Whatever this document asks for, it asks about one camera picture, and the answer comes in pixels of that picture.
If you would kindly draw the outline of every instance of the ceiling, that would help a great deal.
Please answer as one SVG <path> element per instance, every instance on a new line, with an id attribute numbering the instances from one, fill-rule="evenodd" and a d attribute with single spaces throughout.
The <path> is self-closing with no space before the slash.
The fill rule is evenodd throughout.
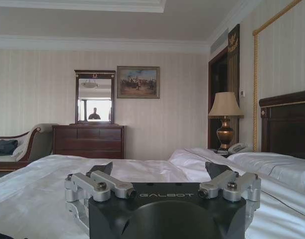
<path id="1" fill-rule="evenodd" d="M 166 0 L 0 0 L 0 6 L 100 10 L 163 12 Z"/>
<path id="2" fill-rule="evenodd" d="M 32 3 L 46 0 L 20 1 Z M 165 6 L 163 13 L 147 12 L 149 9 L 145 12 L 140 7 L 138 11 L 141 12 L 123 9 L 98 11 L 0 6 L 0 35 L 205 41 L 239 0 L 110 1 L 146 4 L 157 2 L 159 7 L 163 7 L 163 3 Z"/>

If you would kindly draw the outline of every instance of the picture frame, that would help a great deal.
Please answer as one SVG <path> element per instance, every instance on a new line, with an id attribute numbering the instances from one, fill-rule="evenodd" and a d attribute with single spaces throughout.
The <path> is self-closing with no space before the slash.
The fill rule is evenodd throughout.
<path id="1" fill-rule="evenodd" d="M 118 66 L 117 98 L 160 99 L 160 67 Z"/>

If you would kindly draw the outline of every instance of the telephone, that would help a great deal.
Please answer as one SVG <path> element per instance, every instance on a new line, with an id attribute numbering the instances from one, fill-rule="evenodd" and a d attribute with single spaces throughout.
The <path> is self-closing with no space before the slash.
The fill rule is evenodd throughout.
<path id="1" fill-rule="evenodd" d="M 253 152 L 253 150 L 246 143 L 236 143 L 228 149 L 228 152 L 234 154 L 234 153 Z"/>

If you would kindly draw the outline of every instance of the wall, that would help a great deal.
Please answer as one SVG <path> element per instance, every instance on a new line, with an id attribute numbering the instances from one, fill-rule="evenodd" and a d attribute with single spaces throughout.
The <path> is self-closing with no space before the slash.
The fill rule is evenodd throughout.
<path id="1" fill-rule="evenodd" d="M 253 36 L 252 31 L 291 0 L 264 0 L 240 24 L 240 98 L 245 113 L 240 120 L 240 141 L 252 144 Z M 259 35 L 259 99 L 305 90 L 305 0 Z M 261 118 L 258 111 L 258 149 Z"/>
<path id="2" fill-rule="evenodd" d="M 216 55 L 218 55 L 224 48 L 228 46 L 228 38 L 224 41 L 214 52 L 210 54 L 210 60 L 213 59 Z"/>
<path id="3" fill-rule="evenodd" d="M 160 66 L 160 99 L 117 99 L 126 158 L 166 160 L 177 148 L 206 145 L 207 55 L 0 49 L 0 135 L 37 123 L 74 122 L 74 69 Z"/>

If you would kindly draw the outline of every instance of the wooden headboard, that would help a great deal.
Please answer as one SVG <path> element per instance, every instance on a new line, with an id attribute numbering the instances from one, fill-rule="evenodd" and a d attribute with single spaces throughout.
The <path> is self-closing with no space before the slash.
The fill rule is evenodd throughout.
<path id="1" fill-rule="evenodd" d="M 259 101 L 261 151 L 305 159 L 305 91 Z"/>

